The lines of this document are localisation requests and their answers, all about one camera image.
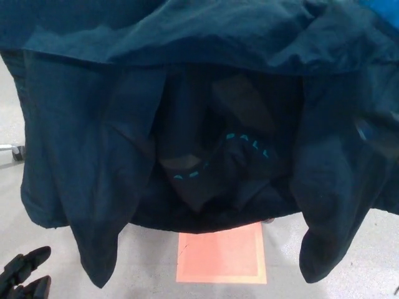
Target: orange square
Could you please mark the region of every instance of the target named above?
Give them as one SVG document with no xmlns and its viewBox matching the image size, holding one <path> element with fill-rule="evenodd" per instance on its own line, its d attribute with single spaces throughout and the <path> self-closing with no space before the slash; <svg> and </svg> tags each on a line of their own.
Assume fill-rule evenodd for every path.
<svg viewBox="0 0 399 299">
<path fill-rule="evenodd" d="M 266 283 L 261 223 L 212 234 L 179 234 L 177 282 Z"/>
</svg>

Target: blue object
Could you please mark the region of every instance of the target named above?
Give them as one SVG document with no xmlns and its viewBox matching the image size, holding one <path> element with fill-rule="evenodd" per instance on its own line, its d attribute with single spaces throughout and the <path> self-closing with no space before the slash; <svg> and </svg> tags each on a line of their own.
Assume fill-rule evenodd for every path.
<svg viewBox="0 0 399 299">
<path fill-rule="evenodd" d="M 398 165 L 353 123 L 399 107 L 395 6 L 373 3 L 0 1 L 32 221 L 69 225 L 102 287 L 129 222 L 203 233 L 301 212 L 300 269 L 323 279 L 370 209 L 399 214 Z"/>
</svg>

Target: dark teal jacket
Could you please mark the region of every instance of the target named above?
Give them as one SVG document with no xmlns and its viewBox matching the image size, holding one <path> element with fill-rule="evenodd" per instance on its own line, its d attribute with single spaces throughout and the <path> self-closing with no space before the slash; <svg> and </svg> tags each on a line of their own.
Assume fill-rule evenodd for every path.
<svg viewBox="0 0 399 299">
<path fill-rule="evenodd" d="M 129 223 L 212 232 L 301 212 L 308 282 L 371 208 L 399 214 L 399 168 L 359 111 L 399 111 L 397 0 L 0 2 L 26 121 L 21 195 L 69 225 L 99 287 Z"/>
</svg>

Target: concrete floor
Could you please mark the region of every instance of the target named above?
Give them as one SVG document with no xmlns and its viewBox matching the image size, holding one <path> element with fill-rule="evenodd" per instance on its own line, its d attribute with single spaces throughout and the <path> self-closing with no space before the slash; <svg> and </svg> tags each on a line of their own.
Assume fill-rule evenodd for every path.
<svg viewBox="0 0 399 299">
<path fill-rule="evenodd" d="M 0 94 L 0 144 L 23 144 L 21 109 L 2 62 Z M 129 225 L 120 236 L 116 271 L 99 290 L 80 266 L 70 229 L 45 230 L 29 220 L 19 195 L 22 172 L 23 164 L 13 163 L 11 153 L 0 153 L 0 265 L 16 254 L 51 246 L 52 257 L 32 276 L 52 277 L 50 298 L 396 298 L 393 292 L 399 285 L 399 217 L 379 211 L 369 213 L 339 266 L 313 285 L 305 283 L 298 266 L 300 243 L 306 231 L 299 214 L 263 227 L 267 285 L 176 283 L 178 235 Z"/>
</svg>

